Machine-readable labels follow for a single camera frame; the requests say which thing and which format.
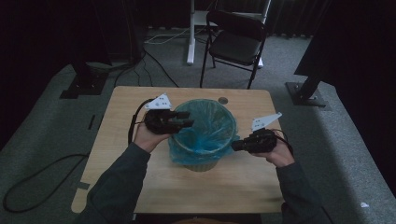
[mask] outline black cable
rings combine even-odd
[[[164,69],[163,66],[160,64],[160,62],[158,62],[157,59],[155,59],[155,58],[154,58],[150,53],[148,53],[145,49],[143,49],[143,51],[145,51],[145,52],[148,54],[148,56],[150,56],[150,57],[161,67],[161,69],[165,72],[166,76],[175,84],[175,86],[178,87],[178,85],[176,84],[176,82],[175,82],[171,77],[169,77],[168,73],[165,71],[165,69]]]
[[[128,146],[132,143],[132,137],[134,136],[134,126],[136,125],[136,119],[137,115],[139,114],[140,109],[143,107],[143,105],[153,101],[154,99],[148,99],[145,102],[143,102],[137,109],[134,115],[132,116],[131,120],[131,125],[129,126],[129,131],[128,131]]]
[[[288,149],[291,153],[291,156],[294,157],[293,147],[291,146],[291,144],[289,144],[288,136],[282,130],[279,130],[279,129],[271,129],[271,131],[277,131],[277,132],[283,133],[284,138],[282,138],[276,134],[275,134],[275,137],[286,144],[286,146],[288,147]]]
[[[3,207],[4,207],[4,209],[5,209],[6,211],[10,212],[10,213],[24,213],[24,212],[31,211],[31,210],[37,208],[38,206],[40,206],[41,204],[43,204],[44,202],[46,202],[46,201],[56,192],[56,190],[58,190],[58,188],[59,188],[59,187],[64,183],[64,181],[73,173],[73,171],[79,166],[79,164],[80,164],[82,161],[84,161],[86,158],[88,158],[89,155],[90,155],[90,153],[88,153],[88,154],[72,154],[72,155],[68,155],[68,156],[62,157],[62,158],[58,159],[57,161],[54,161],[54,162],[52,162],[51,164],[45,166],[44,168],[42,168],[41,170],[37,171],[36,173],[34,173],[34,174],[32,174],[32,175],[30,175],[30,176],[28,176],[28,177],[25,177],[23,180],[21,180],[20,182],[16,183],[14,186],[12,186],[12,187],[7,191],[7,193],[6,193],[6,195],[4,196],[4,199],[3,199]],[[13,208],[10,208],[10,207],[9,207],[9,205],[7,204],[7,198],[8,198],[8,195],[9,195],[11,192],[13,192],[15,188],[17,188],[17,187],[20,186],[21,184],[23,184],[23,183],[25,183],[25,182],[31,180],[31,179],[34,178],[35,176],[41,174],[43,171],[45,171],[45,170],[47,170],[48,168],[50,168],[51,165],[53,165],[53,164],[55,164],[55,163],[57,163],[57,162],[59,162],[59,161],[65,160],[65,159],[72,158],[72,157],[82,157],[82,158],[81,158],[81,159],[76,163],[76,165],[69,171],[69,173],[67,173],[67,175],[64,177],[64,179],[52,190],[52,192],[51,192],[49,195],[47,195],[41,202],[39,202],[39,203],[37,203],[37,204],[35,204],[35,205],[31,206],[31,207],[24,208],[24,209],[20,209],[20,210],[13,209]]]
[[[129,56],[131,57],[130,61],[132,61],[132,55],[134,55],[133,54],[134,47],[132,46],[132,43],[133,43],[132,30],[131,30],[131,27],[132,27],[132,25],[131,25],[131,21],[132,21],[131,20],[131,18],[132,18],[131,10],[132,10],[132,7],[128,5],[128,2],[126,0],[121,0],[121,3],[122,3],[122,8],[124,9],[125,16],[126,16],[125,19],[126,19],[126,24],[127,24],[127,27],[128,27],[128,37],[129,37]]]
[[[98,72],[101,72],[101,73],[111,73],[111,72],[114,72],[114,71],[117,71],[117,70],[120,70],[120,69],[129,68],[129,67],[132,66],[131,63],[124,63],[124,64],[121,64],[121,65],[108,67],[108,68],[95,67],[95,66],[92,66],[92,65],[89,65],[89,64],[87,64],[87,65],[90,67],[90,69],[93,72],[94,71],[98,71]]]
[[[140,75],[139,75],[139,73],[136,71],[136,67],[134,68],[134,72],[135,72],[136,75],[137,75],[137,86],[140,86]]]
[[[150,85],[151,85],[151,87],[153,87],[153,85],[152,85],[152,78],[151,78],[151,74],[149,73],[149,71],[146,69],[146,62],[145,62],[145,59],[143,59],[143,69],[148,73],[148,77],[149,77],[149,83],[150,83]]]
[[[195,40],[196,40],[198,43],[206,44],[206,40],[205,40],[205,39],[195,37]]]
[[[330,223],[334,224],[334,222],[332,221],[332,218],[330,217],[330,215],[329,215],[329,213],[326,211],[326,209],[325,209],[323,206],[321,206],[321,208],[322,208],[324,214],[326,215],[326,217],[329,219]]]
[[[123,73],[125,73],[127,70],[132,69],[132,68],[135,68],[135,67],[136,67],[136,65],[135,65],[135,66],[131,66],[131,67],[127,67],[127,68],[123,69],[122,71],[120,71],[119,74],[118,74],[117,77],[116,77],[116,80],[114,80],[113,88],[116,88],[116,87],[117,87],[117,81],[119,80],[120,76],[121,76]]]

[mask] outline dark sleeve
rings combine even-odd
[[[149,157],[134,143],[129,145],[99,177],[74,223],[126,223],[143,187]]]
[[[282,205],[284,224],[330,223],[322,210],[318,193],[309,185],[299,162],[276,168],[285,203]]]

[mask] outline cable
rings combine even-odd
[[[289,143],[288,136],[282,130],[279,130],[279,129],[271,129],[271,131],[277,131],[277,132],[283,133],[284,138],[278,136],[277,134],[275,134],[275,137],[286,144],[286,146],[288,147],[288,149],[290,151],[291,156],[294,157],[293,147]]]
[[[108,67],[108,68],[95,67],[95,66],[92,66],[92,65],[89,65],[89,64],[87,64],[87,65],[90,67],[90,69],[93,72],[98,71],[98,72],[101,72],[101,73],[110,73],[110,72],[114,72],[114,71],[117,71],[117,70],[120,70],[120,69],[129,68],[129,67],[132,66],[130,63],[125,63],[125,64],[121,64],[121,65],[114,66],[114,67]]]
[[[129,126],[129,130],[128,130],[128,146],[132,143],[132,137],[134,136],[134,126],[136,125],[136,119],[137,119],[137,115],[139,114],[140,109],[143,107],[143,105],[145,105],[146,103],[149,103],[151,101],[153,101],[154,99],[148,99],[145,102],[143,102],[137,109],[136,112],[134,113],[134,115],[132,116],[132,120],[131,120],[131,125]]]
[[[215,4],[215,8],[216,8],[217,5],[218,5],[218,0],[212,1],[212,2],[209,4],[209,6],[205,9],[205,11],[208,11],[208,10],[212,7],[213,3],[215,3],[215,2],[216,2],[216,4]],[[204,28],[202,28],[201,30],[195,32],[195,34],[197,35],[197,34],[201,33],[205,28],[206,28],[206,26],[204,26]],[[146,40],[144,43],[145,43],[145,44],[153,44],[153,45],[165,44],[165,43],[171,41],[172,39],[175,39],[176,37],[178,37],[178,36],[180,36],[180,35],[183,35],[184,33],[186,33],[186,32],[187,32],[188,30],[190,30],[190,29],[191,29],[191,28],[185,29],[183,32],[181,32],[180,34],[177,34],[177,35],[155,35],[154,37],[152,37],[152,38]],[[150,42],[151,40],[154,40],[155,38],[161,37],[161,36],[172,36],[172,37],[169,38],[169,39],[167,39],[167,40],[165,40],[165,41],[163,41],[163,42],[159,42],[159,43]]]
[[[127,68],[123,69],[123,70],[117,75],[116,80],[114,80],[113,88],[116,88],[116,87],[117,87],[117,81],[119,80],[120,76],[121,76],[124,72],[126,72],[126,71],[129,70],[129,69],[135,68],[135,67],[136,67],[136,65],[133,66],[133,67],[127,67]]]
[[[205,40],[205,39],[195,37],[195,40],[196,40],[198,43],[206,44],[206,40]]]
[[[58,159],[57,161],[54,161],[54,162],[52,162],[51,164],[45,166],[44,168],[42,168],[41,170],[37,171],[36,173],[34,173],[34,174],[32,174],[32,175],[30,175],[30,176],[28,176],[28,177],[25,177],[23,180],[21,180],[20,182],[16,183],[14,186],[12,186],[12,187],[7,191],[7,193],[6,193],[6,195],[4,196],[4,199],[3,199],[3,207],[4,207],[4,209],[5,209],[6,211],[10,212],[10,213],[24,213],[24,212],[31,211],[31,210],[37,208],[38,206],[40,206],[41,204],[43,204],[44,202],[46,202],[46,201],[56,192],[56,190],[58,190],[58,188],[59,188],[59,187],[64,183],[64,181],[67,179],[67,177],[69,177],[69,176],[73,173],[73,171],[79,166],[79,164],[80,164],[82,161],[84,161],[86,158],[88,158],[89,155],[90,155],[90,153],[87,153],[87,154],[72,154],[72,155],[69,155],[69,156],[62,157],[62,158]],[[59,161],[68,159],[68,158],[72,158],[72,157],[82,157],[82,158],[81,158],[81,159],[76,163],[76,165],[69,171],[69,173],[67,173],[67,175],[64,177],[64,179],[52,190],[52,192],[51,192],[49,195],[47,195],[41,202],[39,202],[39,203],[37,203],[37,204],[35,204],[35,205],[31,206],[31,207],[24,208],[24,209],[20,209],[20,210],[13,209],[13,208],[10,208],[10,207],[9,207],[9,205],[7,204],[7,198],[8,198],[8,195],[9,195],[11,192],[13,192],[13,191],[15,190],[15,188],[17,188],[17,187],[20,186],[21,184],[23,184],[23,183],[25,183],[25,182],[31,180],[31,179],[34,178],[35,176],[41,174],[43,171],[45,171],[45,170],[47,170],[48,168],[50,168],[53,164],[55,164],[55,163],[57,163],[57,162],[59,162]]]
[[[160,67],[161,69],[165,72],[166,76],[175,84],[175,86],[178,87],[178,85],[176,84],[176,82],[168,75],[168,73],[165,71],[165,69],[163,68],[163,66],[160,64],[160,62],[158,62],[157,59],[155,59],[150,53],[148,53],[145,49],[143,49],[143,51],[145,51],[147,53],[148,56],[150,56]]]
[[[134,72],[135,72],[136,75],[137,75],[137,86],[140,86],[140,75],[139,75],[138,72],[136,72],[136,68],[134,68]]]
[[[330,223],[334,224],[334,222],[332,221],[332,218],[330,217],[329,213],[326,211],[326,209],[323,207],[323,205],[321,206],[324,214],[326,215],[326,217],[329,219]]]
[[[143,69],[148,73],[150,85],[151,85],[151,87],[153,87],[153,85],[152,85],[151,74],[150,74],[149,71],[146,69],[146,62],[145,62],[145,59],[143,59],[143,63],[144,63],[144,64],[143,64]]]
[[[131,31],[131,18],[132,18],[132,15],[131,15],[131,11],[129,11],[128,9],[130,9],[131,10],[131,8],[132,8],[132,6],[128,6],[127,7],[127,1],[126,0],[121,0],[121,2],[122,2],[122,8],[124,9],[124,13],[125,13],[125,16],[126,16],[126,23],[127,23],[127,26],[128,26],[128,37],[129,37],[129,56],[130,57],[132,57],[132,55],[133,55],[133,51],[134,51],[134,48],[133,48],[133,46],[132,46],[132,43],[133,43],[133,40],[132,40],[132,31]]]

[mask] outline person's left hand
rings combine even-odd
[[[152,133],[143,122],[137,125],[136,135],[134,136],[134,143],[148,153],[151,153],[152,150],[154,150],[154,148],[161,143],[161,141],[165,140],[170,136],[171,134]]]

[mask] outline hand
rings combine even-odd
[[[276,142],[276,147],[274,147],[271,152],[251,153],[251,155],[256,157],[264,157],[276,167],[287,166],[295,162],[286,143],[280,141],[279,139]]]
[[[152,150],[154,150],[154,148],[161,143],[161,141],[165,140],[170,136],[171,134],[152,133],[143,122],[137,125],[136,135],[134,136],[134,143],[148,153],[151,153]]]

